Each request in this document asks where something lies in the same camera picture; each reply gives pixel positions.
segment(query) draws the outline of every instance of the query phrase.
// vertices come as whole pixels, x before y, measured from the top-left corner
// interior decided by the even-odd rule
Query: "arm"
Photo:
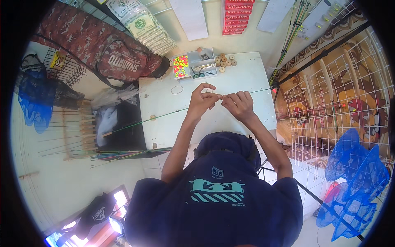
[[[181,125],[180,132],[177,135],[174,146],[163,165],[162,176],[160,180],[169,183],[181,174],[185,164],[186,154],[188,152],[189,143],[196,125],[200,121],[207,109],[212,109],[215,102],[222,98],[221,95],[201,91],[204,88],[215,90],[211,84],[201,83],[195,91],[192,92],[191,102],[189,103],[188,112]]]
[[[267,160],[277,172],[277,180],[293,177],[290,159],[252,110],[254,102],[250,93],[239,91],[237,94],[224,95],[223,98],[222,105],[258,139]]]

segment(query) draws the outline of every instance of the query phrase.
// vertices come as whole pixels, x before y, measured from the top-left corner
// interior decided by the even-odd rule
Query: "white table top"
[[[144,121],[150,119],[151,115],[161,116],[187,108],[192,91],[202,82],[216,86],[217,89],[213,92],[218,94],[236,93],[240,90],[254,92],[270,88],[259,52],[236,53],[233,55],[235,55],[237,66],[226,67],[226,71],[219,73],[217,77],[198,80],[185,78],[179,83],[173,78],[171,67],[162,77],[162,80],[140,79],[141,119]],[[172,88],[178,85],[182,86],[182,92],[173,94],[171,92]],[[181,88],[174,88],[173,92],[176,93],[178,89]],[[255,92],[251,96],[254,100],[254,112],[265,127],[268,130],[276,129],[277,121],[270,90]],[[186,112],[186,110],[176,112],[143,123],[147,149],[153,149],[153,143],[158,145],[157,148],[172,147]],[[212,110],[207,110],[203,115],[196,126],[191,143],[199,143],[203,137],[217,131],[232,131],[243,135],[252,134],[221,105],[221,101],[218,101]]]

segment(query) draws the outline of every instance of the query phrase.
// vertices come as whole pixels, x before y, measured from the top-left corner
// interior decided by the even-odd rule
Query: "finger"
[[[244,92],[244,95],[246,96],[246,98],[247,98],[248,101],[254,102],[254,101],[252,100],[252,97],[251,97],[251,94],[250,94],[249,91],[245,91],[245,92]]]
[[[226,95],[226,97],[232,99],[233,102],[234,102],[237,106],[240,106],[241,100],[240,100],[240,98],[237,96],[237,94],[228,94],[228,95]]]
[[[212,104],[214,104],[215,102],[219,101],[220,98],[221,98],[221,95],[215,94],[215,96],[213,96],[213,97],[207,97],[207,98],[204,98],[203,100],[205,101],[205,103],[206,103],[206,105],[207,105],[207,108],[208,108],[210,105],[212,105]]]
[[[242,102],[246,102],[246,101],[247,101],[247,98],[246,98],[246,96],[245,96],[245,94],[244,94],[243,91],[237,92],[236,95],[240,98],[240,100],[241,100]]]
[[[220,96],[219,98],[222,98],[222,95],[215,94],[213,92],[204,92],[201,94],[201,97],[204,99],[204,98],[218,97],[218,95]]]
[[[215,89],[217,89],[217,88],[216,88],[215,86],[209,84],[209,83],[201,83],[201,84],[195,89],[195,91],[196,91],[196,92],[201,92],[203,89],[212,89],[212,90],[215,90]]]
[[[233,102],[233,100],[226,95],[224,95],[224,100],[221,105],[223,105],[230,113],[234,112],[237,109],[237,106]]]

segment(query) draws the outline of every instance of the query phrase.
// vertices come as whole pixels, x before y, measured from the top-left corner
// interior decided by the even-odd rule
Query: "blue fishing net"
[[[359,144],[359,134],[349,129],[339,139],[325,170],[328,181],[346,179],[325,198],[316,224],[335,226],[332,241],[340,236],[351,238],[361,234],[372,221],[376,203],[372,201],[384,190],[389,174],[379,158],[379,147],[371,150]]]
[[[24,57],[14,92],[18,95],[26,125],[34,125],[37,133],[48,128],[53,106],[78,109],[78,101],[85,96],[58,79],[47,78],[45,65],[33,54]]]

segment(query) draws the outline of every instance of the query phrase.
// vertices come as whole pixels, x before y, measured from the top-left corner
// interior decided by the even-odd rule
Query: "navy blue t-shirt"
[[[137,182],[125,218],[132,246],[291,246],[303,223],[295,179],[273,186],[241,155],[210,151],[167,184]]]

